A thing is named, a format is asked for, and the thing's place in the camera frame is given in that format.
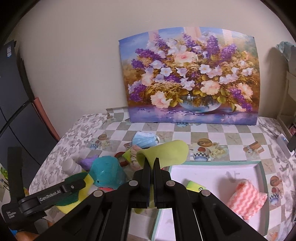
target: blue face mask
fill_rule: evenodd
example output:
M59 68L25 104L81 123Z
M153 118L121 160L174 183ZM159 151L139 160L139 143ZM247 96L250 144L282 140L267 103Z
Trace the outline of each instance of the blue face mask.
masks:
M137 131L132 140L133 145L137 145L142 149L156 146L159 142L158 136L140 131Z

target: white flower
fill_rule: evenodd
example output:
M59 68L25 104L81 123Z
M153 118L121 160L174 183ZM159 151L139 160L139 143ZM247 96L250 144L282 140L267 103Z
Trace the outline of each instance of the white flower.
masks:
M186 50L187 50L186 45L175 46L175 47L169 49L168 55L170 55L170 54L177 55L177 54L185 53Z
M248 71L246 70L246 69L243 69L242 70L242 74L244 75L244 76L248 76L249 74L248 74Z
M219 83L227 85L228 83L237 81L238 78L236 74L227 74L225 77L221 76L219 78Z
M246 66L246 62L245 62L244 60L242 60L242 61L239 63L239 65L240 65L241 67Z
M222 75L222 69L220 68L219 65L217 67L215 67L213 71L215 72L216 76L217 75L219 75L219 76Z
M164 66L164 64L159 60L154 60L150 65L152 65L155 69L160 69Z
M207 51L203 51L202 55L204 56L204 58L207 58Z
M181 86L183 87L183 89L186 89L186 90L190 91L195 86L194 80L187 81L188 78L183 78L183 79L180 79L180 80L181 80Z
M142 81L135 81L132 85L128 85L128 93L131 94L134 92L135 88L142 84Z
M178 52L177 48L171 48L168 50L168 55L174 54L175 52Z
M236 74L238 70L239 70L239 68L236 68L236 67L231 68L231 71L233 74Z
M217 94L220 89L219 83L212 80L203 81L202 84L204 86L201 87L200 90L201 92L206 93L207 95Z
M253 95L253 91L250 86L247 84L239 83L237 85L237 88L241 90L242 95L244 96L245 99L251 100L251 96Z
M239 77L236 74L231 75L232 82L237 81Z
M163 74L165 77L168 77L173 71L170 68L161 68L160 74Z
M202 42L202 43L204 43L204 44L207 42L207 38L204 35L202 35L199 38L197 38L197 40L200 41L200 42Z
M157 54L158 54L161 58L165 58L165 52L163 52L162 50L158 51Z
M153 82L153 74L145 73L142 75L142 85L150 86Z
M166 43L167 46L169 46L170 48L174 48L177 45L177 41L174 39L169 39L168 42Z
M238 104L234 104L237 108L236 108L236 110L237 111L240 111L240 112L245 112L246 111L246 109L244 109L244 108L242 108L240 105L238 105Z
M253 68L246 68L246 69L243 69L243 71L242 71L242 74L244 75L244 76L249 76L249 75L251 75L253 73Z
M195 49L195 50L202 50L202 47L201 46L199 46L199 45L197 45L197 46L194 46L194 47L192 47L193 49Z
M151 95L151 103L157 108L168 108L173 99L166 100L165 94L162 91L157 91L155 95Z
M253 73L253 68L247 68L248 74L251 75Z
M229 79L227 79L227 78L225 78L223 76L220 76L220 78L219 78L219 84L225 84L225 85L227 85L228 83L230 83L230 80Z
M146 68L145 72L149 74L153 74L154 68Z
M187 69L186 68L176 68L177 69L177 73L182 76L182 77L186 77L186 73L187 73Z
M178 49L179 49L179 53L184 53L184 52L186 52L187 47L186 47L186 45L181 45Z
M211 70L210 72L208 72L208 73L206 73L206 74L208 75L208 77L209 77L210 79L216 76L216 73L215 73L215 71L213 71L213 70Z
M206 74L209 73L211 71L211 68L209 65L205 65L205 64L201 64L199 67L200 73L201 74Z
M154 42L154 41L148 41L148 43L147 43L147 49L149 49L149 50L151 50L151 51L153 51L153 52L157 52L159 49L158 49L158 47L155 45L156 43Z
M157 83L163 83L164 82L162 74L158 74L153 80L155 82L157 82Z

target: table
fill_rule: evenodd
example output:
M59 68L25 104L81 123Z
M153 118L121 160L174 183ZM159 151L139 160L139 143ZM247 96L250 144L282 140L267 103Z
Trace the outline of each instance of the table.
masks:
M266 179L268 192L271 195L269 180L277 176L282 180L283 197L277 205L270 205L270 220L268 240L284 240L293 223L293 199L295 186L293 175L296 160L288 160L276 143L276 136L283 133L279 123L272 118L259 117L257 125L222 125L222 124L195 124L195 123L131 123L128 109L107 109L107 113L84 115L62 137L33 179L29 193L33 194L57 183L68 176L63 173L63 161L71 157L74 160L93 155L114 156L117 152L125 151L125 144L131 142L137 131L154 133L159 136L161 143L180 139L189 147L200 138L209 138L226 148L229 154L216 156L213 161L251 161L261 160ZM106 134L103 145L91 150L89 147L95 143L99 135ZM259 155L248 155L243 148L254 141L258 141L264 148ZM192 159L189 152L187 160ZM50 221L59 220L63 214L56 208L47 211ZM142 214L132 212L129 229L129 240L148 240L151 237L156 209L147 209Z

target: painting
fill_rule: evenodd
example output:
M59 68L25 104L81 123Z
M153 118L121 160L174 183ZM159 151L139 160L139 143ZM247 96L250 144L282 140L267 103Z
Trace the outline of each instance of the painting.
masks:
M177 27L124 38L119 48L131 122L256 124L254 37Z

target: pink towel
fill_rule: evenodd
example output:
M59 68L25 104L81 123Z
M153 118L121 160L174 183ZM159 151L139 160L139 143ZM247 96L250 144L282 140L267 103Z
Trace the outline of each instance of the pink towel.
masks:
M227 206L244 220L249 220L263 206L266 193L259 192L249 180L239 182Z

